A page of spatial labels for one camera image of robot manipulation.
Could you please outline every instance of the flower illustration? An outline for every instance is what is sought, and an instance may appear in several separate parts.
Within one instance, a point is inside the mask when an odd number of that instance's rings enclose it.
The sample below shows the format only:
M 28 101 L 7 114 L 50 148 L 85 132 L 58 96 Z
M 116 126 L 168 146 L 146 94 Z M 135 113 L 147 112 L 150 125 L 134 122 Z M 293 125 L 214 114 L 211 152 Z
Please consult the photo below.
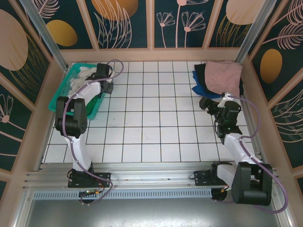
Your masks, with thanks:
M 182 23 L 185 31 L 185 41 L 184 41 L 184 47 L 186 47 L 186 37 L 187 33 L 191 31 L 198 31 L 205 29 L 205 23 L 203 13 L 195 13 L 193 12 L 190 17 L 188 18 L 188 12 L 182 13 Z
M 178 12 L 177 12 L 177 25 L 176 25 L 176 48 L 178 48 L 178 25 L 179 25 L 179 15 L 180 15 L 181 6 L 197 5 L 197 4 L 202 4 L 202 3 L 206 3 L 206 2 L 208 2 L 208 0 L 177 0 L 177 4 L 179 5 L 179 7 L 178 7 Z
M 171 25 L 174 25 L 176 23 L 175 20 L 173 20 L 173 16 L 170 13 L 157 13 L 157 19 L 158 19 L 158 22 L 161 26 L 161 31 L 162 31 L 162 39 L 163 39 L 163 44 L 164 44 L 164 47 L 166 48 L 166 44 L 165 44 L 165 40 L 164 40 L 164 33 L 163 33 L 163 27 L 165 26 L 171 26 Z
M 25 129 L 23 129 L 9 121 L 9 116 L 10 116 L 11 110 L 13 108 L 13 103 L 14 103 L 14 99 L 12 97 L 8 96 L 7 99 L 5 99 L 3 94 L 0 95 L 0 123 L 9 123 L 9 124 L 15 126 L 16 128 L 25 131 Z M 22 141 L 21 139 L 18 139 L 16 137 L 9 135 L 2 131 L 0 131 L 0 134 L 6 136 L 8 138 L 11 138 L 13 140 L 19 141 L 19 142 Z

